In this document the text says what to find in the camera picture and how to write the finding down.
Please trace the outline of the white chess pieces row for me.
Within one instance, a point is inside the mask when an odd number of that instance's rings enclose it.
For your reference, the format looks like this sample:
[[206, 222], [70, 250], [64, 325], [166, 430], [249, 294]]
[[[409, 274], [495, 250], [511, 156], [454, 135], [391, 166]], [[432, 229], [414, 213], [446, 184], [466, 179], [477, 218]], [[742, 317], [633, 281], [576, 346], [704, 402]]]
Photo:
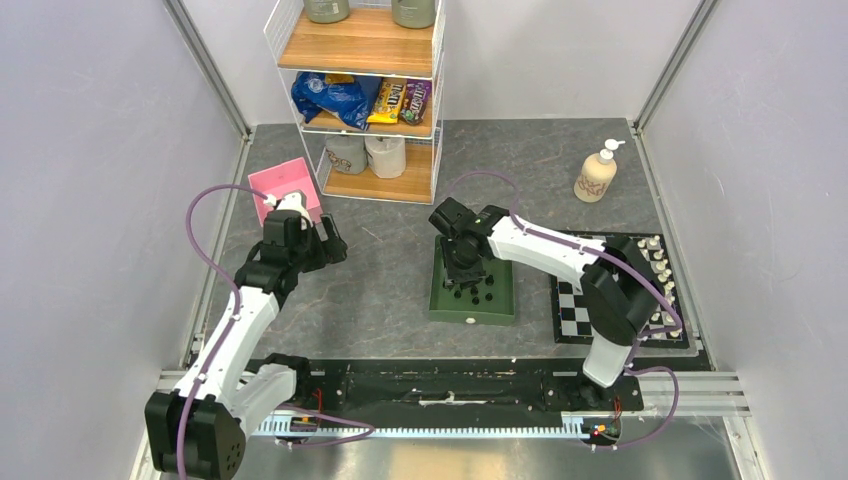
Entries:
[[[676, 283], [663, 237], [660, 234], [636, 235], [635, 240], [643, 257], [648, 261], [652, 271], [656, 275], [666, 301], [675, 309], [680, 317], [683, 317], [681, 307], [677, 302]], [[675, 321], [672, 316], [661, 305], [658, 305], [645, 330], [651, 331], [674, 325]], [[680, 328], [671, 332], [652, 334], [645, 343], [658, 344], [659, 342], [666, 342], [675, 347], [682, 347], [685, 340], [685, 331], [683, 328]]]

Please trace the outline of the yellow candy bag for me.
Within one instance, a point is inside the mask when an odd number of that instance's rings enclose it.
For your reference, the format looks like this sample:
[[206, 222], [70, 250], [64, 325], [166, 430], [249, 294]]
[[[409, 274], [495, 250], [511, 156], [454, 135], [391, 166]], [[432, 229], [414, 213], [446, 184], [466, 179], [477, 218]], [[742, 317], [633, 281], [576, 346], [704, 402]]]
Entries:
[[368, 124], [397, 124], [405, 98], [407, 80], [383, 78], [377, 98], [367, 118]]

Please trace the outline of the cream soap pump bottle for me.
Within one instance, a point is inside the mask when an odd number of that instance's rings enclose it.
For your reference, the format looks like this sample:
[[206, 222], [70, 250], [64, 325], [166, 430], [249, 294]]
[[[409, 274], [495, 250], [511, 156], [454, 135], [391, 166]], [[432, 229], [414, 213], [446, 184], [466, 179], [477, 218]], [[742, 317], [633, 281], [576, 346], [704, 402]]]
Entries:
[[617, 173], [615, 153], [623, 144], [625, 141], [607, 139], [598, 152], [584, 160], [573, 188], [579, 200], [595, 203], [603, 198]]

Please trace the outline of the green jar right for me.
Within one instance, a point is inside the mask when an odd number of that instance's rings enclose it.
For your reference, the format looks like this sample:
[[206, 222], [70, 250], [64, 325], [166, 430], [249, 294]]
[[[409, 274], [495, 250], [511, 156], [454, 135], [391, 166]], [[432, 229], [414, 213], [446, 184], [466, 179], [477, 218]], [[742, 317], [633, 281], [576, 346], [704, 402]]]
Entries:
[[436, 20], [435, 0], [392, 0], [393, 21], [404, 28], [424, 29]]

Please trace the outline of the grey patterned mug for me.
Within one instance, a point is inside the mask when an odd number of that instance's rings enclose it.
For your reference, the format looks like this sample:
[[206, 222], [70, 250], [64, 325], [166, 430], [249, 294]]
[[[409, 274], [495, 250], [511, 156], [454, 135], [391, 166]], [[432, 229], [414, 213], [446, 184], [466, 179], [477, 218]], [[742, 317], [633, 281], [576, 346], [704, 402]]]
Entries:
[[357, 175], [368, 166], [365, 141], [360, 136], [327, 136], [325, 149], [333, 168], [340, 173]]

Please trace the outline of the blue snack bag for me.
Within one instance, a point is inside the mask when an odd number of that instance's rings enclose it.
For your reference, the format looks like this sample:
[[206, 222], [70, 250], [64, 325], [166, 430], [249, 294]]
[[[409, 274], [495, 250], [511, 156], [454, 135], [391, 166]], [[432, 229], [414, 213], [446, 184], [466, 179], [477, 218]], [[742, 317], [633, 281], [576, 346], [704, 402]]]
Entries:
[[348, 74], [299, 72], [291, 87], [298, 112], [309, 123], [327, 112], [346, 126], [367, 130], [367, 118], [377, 98], [382, 78]]

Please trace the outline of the green plastic tray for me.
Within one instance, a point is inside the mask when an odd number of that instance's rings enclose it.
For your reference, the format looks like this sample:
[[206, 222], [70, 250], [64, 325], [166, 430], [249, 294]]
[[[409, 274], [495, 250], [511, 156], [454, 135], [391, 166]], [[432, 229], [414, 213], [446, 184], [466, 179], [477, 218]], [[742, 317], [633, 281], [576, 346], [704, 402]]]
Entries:
[[[457, 287], [448, 289], [444, 286], [444, 271], [442, 252], [438, 235], [434, 245], [433, 273], [429, 298], [429, 320], [436, 322], [461, 323], [467, 325], [512, 326], [516, 322], [516, 301], [514, 287], [513, 264], [509, 261], [494, 259], [484, 261], [489, 276], [494, 277], [494, 285], [487, 286], [486, 280], [477, 284], [480, 288], [478, 295], [471, 294], [470, 289]], [[453, 294], [462, 292], [460, 299]], [[491, 293], [493, 300], [487, 302], [485, 295]], [[474, 306], [472, 299], [479, 298], [480, 304]]]

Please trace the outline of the pink plastic box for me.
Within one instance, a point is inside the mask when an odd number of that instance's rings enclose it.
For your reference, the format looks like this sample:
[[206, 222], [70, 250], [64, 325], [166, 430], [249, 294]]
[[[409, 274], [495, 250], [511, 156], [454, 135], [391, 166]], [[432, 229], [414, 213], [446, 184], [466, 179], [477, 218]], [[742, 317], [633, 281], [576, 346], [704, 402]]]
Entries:
[[323, 210], [318, 192], [312, 178], [312, 172], [303, 157], [283, 162], [277, 166], [248, 175], [249, 186], [277, 200], [299, 192], [302, 204], [314, 223], [320, 222]]

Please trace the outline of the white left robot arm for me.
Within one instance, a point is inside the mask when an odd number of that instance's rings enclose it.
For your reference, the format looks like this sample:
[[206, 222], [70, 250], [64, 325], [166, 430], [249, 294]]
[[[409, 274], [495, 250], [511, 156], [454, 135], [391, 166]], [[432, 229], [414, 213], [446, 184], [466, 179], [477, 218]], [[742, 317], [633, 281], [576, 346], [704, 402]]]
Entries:
[[231, 479], [247, 438], [276, 407], [307, 405], [314, 393], [304, 357], [271, 355], [242, 384], [251, 355], [302, 273], [337, 264], [347, 245], [334, 219], [319, 223], [294, 210], [274, 210], [234, 276], [215, 331], [168, 393], [155, 392], [144, 416], [155, 470], [182, 479]]

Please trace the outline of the green jar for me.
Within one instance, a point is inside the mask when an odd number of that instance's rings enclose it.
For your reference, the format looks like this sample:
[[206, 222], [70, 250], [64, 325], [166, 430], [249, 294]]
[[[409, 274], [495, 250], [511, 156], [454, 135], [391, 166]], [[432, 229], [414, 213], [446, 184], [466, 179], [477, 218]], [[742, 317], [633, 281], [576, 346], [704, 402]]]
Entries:
[[435, 0], [392, 0], [393, 21], [404, 28], [424, 29], [436, 20]]
[[318, 24], [331, 24], [345, 20], [350, 15], [348, 0], [304, 0], [307, 18]]

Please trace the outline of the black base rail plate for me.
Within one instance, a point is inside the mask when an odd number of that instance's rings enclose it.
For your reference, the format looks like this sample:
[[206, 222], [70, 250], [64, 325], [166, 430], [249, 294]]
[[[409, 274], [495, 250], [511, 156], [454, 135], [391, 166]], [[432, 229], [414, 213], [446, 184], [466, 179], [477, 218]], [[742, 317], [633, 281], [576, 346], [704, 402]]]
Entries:
[[604, 416], [658, 409], [696, 393], [710, 372], [695, 359], [640, 359], [636, 375], [600, 387], [576, 359], [304, 360], [282, 354], [251, 359], [296, 369], [294, 404], [389, 427], [549, 425], [560, 414]]

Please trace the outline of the black and white chessboard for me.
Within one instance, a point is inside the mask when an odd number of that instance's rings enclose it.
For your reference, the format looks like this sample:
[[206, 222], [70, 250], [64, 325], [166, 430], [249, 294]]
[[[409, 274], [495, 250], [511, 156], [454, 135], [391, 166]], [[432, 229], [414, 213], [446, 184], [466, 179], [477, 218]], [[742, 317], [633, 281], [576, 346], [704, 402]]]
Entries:
[[[636, 235], [660, 234], [661, 233], [613, 233], [599, 231], [566, 231], [566, 234], [581, 237], [585, 239], [594, 239], [608, 241], [615, 236], [630, 237], [635, 243]], [[556, 277], [551, 278], [551, 299], [552, 299], [552, 317], [553, 317], [553, 332], [556, 343], [564, 344], [585, 344], [592, 342], [593, 332], [590, 324], [589, 310], [585, 307], [582, 291], [578, 286], [567, 282], [566, 280]], [[690, 347], [690, 339], [688, 332], [683, 328], [686, 334], [686, 340], [683, 346], [671, 345], [666, 342], [658, 344], [642, 345], [649, 348], [670, 348], [670, 349], [688, 349]]]

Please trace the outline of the green jar left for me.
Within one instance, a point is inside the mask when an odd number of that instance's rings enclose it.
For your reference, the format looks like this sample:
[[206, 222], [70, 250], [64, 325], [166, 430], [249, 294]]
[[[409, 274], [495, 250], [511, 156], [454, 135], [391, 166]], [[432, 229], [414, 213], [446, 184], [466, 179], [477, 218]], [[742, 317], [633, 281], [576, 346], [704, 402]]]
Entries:
[[304, 0], [307, 18], [318, 24], [331, 24], [345, 20], [350, 15], [348, 0]]

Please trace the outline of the brown candy bag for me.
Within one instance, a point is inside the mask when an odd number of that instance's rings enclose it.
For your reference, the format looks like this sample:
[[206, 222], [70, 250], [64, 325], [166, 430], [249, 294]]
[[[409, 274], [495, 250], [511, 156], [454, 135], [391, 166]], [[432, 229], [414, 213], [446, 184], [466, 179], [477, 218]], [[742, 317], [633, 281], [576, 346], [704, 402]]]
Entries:
[[409, 79], [399, 112], [399, 118], [407, 125], [419, 125], [424, 120], [426, 108], [432, 92], [429, 80]]

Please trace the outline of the white toilet paper roll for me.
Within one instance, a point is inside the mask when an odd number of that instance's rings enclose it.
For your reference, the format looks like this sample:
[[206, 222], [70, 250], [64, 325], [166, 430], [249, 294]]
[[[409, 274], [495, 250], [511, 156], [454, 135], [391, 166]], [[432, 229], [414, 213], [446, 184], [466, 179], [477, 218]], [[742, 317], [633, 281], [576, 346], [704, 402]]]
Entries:
[[404, 138], [366, 137], [365, 148], [369, 167], [378, 178], [397, 178], [406, 170], [406, 142]]

